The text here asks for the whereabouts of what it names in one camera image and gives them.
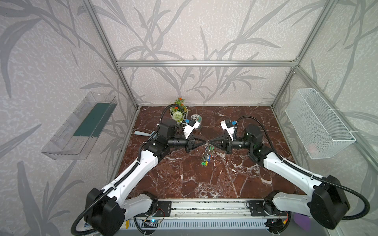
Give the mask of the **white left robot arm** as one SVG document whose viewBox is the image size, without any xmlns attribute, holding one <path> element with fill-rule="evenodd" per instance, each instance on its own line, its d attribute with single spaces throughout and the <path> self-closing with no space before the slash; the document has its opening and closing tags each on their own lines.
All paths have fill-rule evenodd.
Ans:
<svg viewBox="0 0 378 236">
<path fill-rule="evenodd" d="M 131 199 L 128 195 L 172 148 L 184 148 L 190 152 L 205 144 L 205 140 L 192 134 L 199 126 L 197 120 L 186 117 L 180 124 L 173 119 L 160 119 L 156 130 L 140 146 L 135 161 L 105 187 L 93 188 L 88 193 L 86 207 L 74 220 L 71 234 L 113 236 L 126 220 L 141 213 L 154 213 L 154 204 L 158 201 L 155 195 L 144 193 Z"/>
</svg>

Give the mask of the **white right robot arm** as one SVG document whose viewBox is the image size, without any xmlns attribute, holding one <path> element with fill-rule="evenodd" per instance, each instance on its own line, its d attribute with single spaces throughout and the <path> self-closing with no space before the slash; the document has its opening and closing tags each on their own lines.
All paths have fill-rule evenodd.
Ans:
<svg viewBox="0 0 378 236">
<path fill-rule="evenodd" d="M 222 121 L 224 134 L 209 143 L 226 154 L 231 154 L 233 149 L 246 149 L 247 157 L 254 163 L 275 172 L 304 192 L 303 195 L 272 192 L 265 199 L 270 208 L 310 216 L 331 230 L 342 220 L 360 219 L 370 212 L 367 198 L 341 185 L 336 177 L 315 174 L 279 155 L 265 126 L 257 118 L 253 118 L 257 125 L 248 125 L 243 136 L 238 138 L 238 124 L 242 119 L 245 116 L 236 121 Z"/>
</svg>

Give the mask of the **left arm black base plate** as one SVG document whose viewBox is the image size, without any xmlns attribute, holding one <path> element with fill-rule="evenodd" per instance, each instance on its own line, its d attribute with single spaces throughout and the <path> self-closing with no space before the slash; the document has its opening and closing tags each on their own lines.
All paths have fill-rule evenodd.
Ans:
<svg viewBox="0 0 378 236">
<path fill-rule="evenodd" d="M 152 205 L 145 212 L 145 215 L 153 215 L 157 217 L 169 217 L 172 210 L 172 201 L 153 201 Z"/>
</svg>

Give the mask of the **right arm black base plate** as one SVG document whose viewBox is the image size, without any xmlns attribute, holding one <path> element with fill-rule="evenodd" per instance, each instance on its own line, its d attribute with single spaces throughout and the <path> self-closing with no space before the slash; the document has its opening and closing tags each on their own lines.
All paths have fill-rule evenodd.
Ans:
<svg viewBox="0 0 378 236">
<path fill-rule="evenodd" d="M 279 211 L 270 200 L 251 200 L 247 201 L 246 206 L 250 210 L 251 216 L 287 217 L 287 213 Z"/>
</svg>

